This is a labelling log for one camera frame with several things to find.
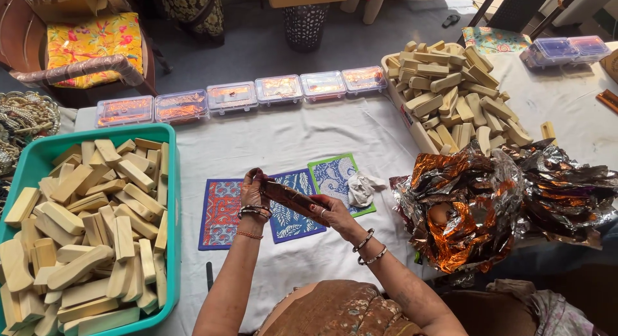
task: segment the clear plastic box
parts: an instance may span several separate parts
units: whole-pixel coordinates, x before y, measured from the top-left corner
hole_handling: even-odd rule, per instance
[[[260,78],[255,81],[258,102],[268,107],[272,103],[297,103],[303,99],[298,75]]]
[[[340,71],[302,74],[300,83],[305,98],[316,101],[327,98],[341,98],[346,89]]]
[[[154,120],[158,123],[174,125],[200,118],[210,119],[204,90],[158,95],[154,99]]]
[[[573,63],[594,63],[601,61],[612,51],[597,35],[568,38],[571,46],[577,50],[579,56]]]
[[[208,110],[218,111],[220,115],[231,110],[249,111],[258,106],[253,81],[235,82],[233,84],[206,87]]]
[[[366,68],[356,68],[341,72],[345,88],[350,94],[358,95],[360,92],[375,91],[382,92],[388,85],[382,67],[373,66]]]
[[[524,56],[532,60],[526,62]],[[520,55],[520,58],[530,68],[534,66],[545,68],[573,62],[577,56],[577,50],[571,47],[566,38],[539,38]]]
[[[97,103],[95,126],[102,128],[152,123],[155,121],[154,107],[155,98],[151,95],[102,100]]]

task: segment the bracelet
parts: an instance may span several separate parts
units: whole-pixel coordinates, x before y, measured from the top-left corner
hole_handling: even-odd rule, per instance
[[[356,252],[358,252],[358,251],[359,251],[359,249],[360,249],[360,248],[362,248],[362,247],[363,247],[363,246],[367,243],[367,241],[369,240],[369,238],[371,238],[371,237],[373,236],[373,232],[374,232],[374,231],[375,231],[375,230],[374,230],[373,228],[369,229],[369,231],[367,231],[367,232],[369,233],[369,235],[367,235],[367,237],[366,237],[366,238],[365,238],[365,239],[364,239],[364,240],[363,240],[363,241],[359,244],[359,246],[357,246],[357,247],[353,247],[353,248],[351,249],[351,252],[352,252],[352,253],[356,253]]]
[[[259,209],[263,209],[265,211],[268,212],[268,217],[272,217],[273,216],[273,212],[270,210],[270,208],[268,208],[267,206],[262,206],[260,204],[248,204],[246,206],[242,206],[240,208],[240,211],[242,212],[245,209],[252,209],[252,210],[256,210],[255,208],[259,208]]]
[[[236,235],[243,235],[243,236],[247,236],[247,237],[251,237],[251,238],[255,238],[255,239],[262,239],[262,238],[264,238],[264,236],[258,236],[258,235],[254,235],[252,233],[244,232],[244,231],[236,231]]]
[[[374,257],[373,259],[367,261],[367,262],[362,262],[361,260],[363,259],[362,257],[359,257],[359,265],[360,266],[366,266],[369,264],[372,264],[375,262],[375,260],[378,260],[379,258],[381,258],[387,251],[388,249],[386,249],[386,245],[384,246],[384,249],[382,250],[382,253],[379,253],[376,257]]]
[[[244,213],[253,213],[253,214],[259,214],[261,216],[263,216],[264,218],[266,218],[267,220],[270,219],[269,216],[267,216],[266,214],[264,214],[263,212],[260,212],[258,210],[253,210],[253,209],[243,209],[240,212],[238,212],[238,215],[236,215],[238,217],[238,219],[242,219],[242,215]]]

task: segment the blue paisley coaster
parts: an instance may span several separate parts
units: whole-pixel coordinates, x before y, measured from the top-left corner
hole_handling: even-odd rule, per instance
[[[206,180],[199,250],[230,249],[236,236],[242,179]]]
[[[309,170],[298,170],[269,176],[279,184],[288,186],[304,195],[315,195]],[[274,243],[311,236],[326,231],[326,227],[271,201],[273,217],[270,220]]]
[[[352,217],[376,211],[376,206],[373,203],[364,208],[350,206],[348,198],[350,188],[347,180],[359,170],[351,154],[310,162],[307,166],[309,166],[309,172],[318,194],[340,199]]]

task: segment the crumpled foil pile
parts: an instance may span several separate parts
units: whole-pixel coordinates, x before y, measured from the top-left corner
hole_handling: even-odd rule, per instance
[[[487,272],[531,233],[598,246],[595,227],[617,217],[618,174],[580,165],[552,141],[491,157],[477,140],[452,156],[419,154],[412,176],[389,179],[410,243],[448,274]]]

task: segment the woman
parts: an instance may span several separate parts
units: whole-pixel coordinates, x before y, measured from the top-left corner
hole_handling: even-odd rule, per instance
[[[268,221],[270,200],[260,195],[265,175],[247,172],[240,202],[236,237],[193,328],[193,336],[233,336],[240,329],[259,240]],[[329,210],[313,206],[344,240],[350,242],[394,301],[384,300],[375,285],[351,280],[309,284],[284,298],[264,321],[257,336],[371,335],[460,336],[464,328],[440,297],[397,260],[350,216],[343,202],[325,195],[311,196]]]

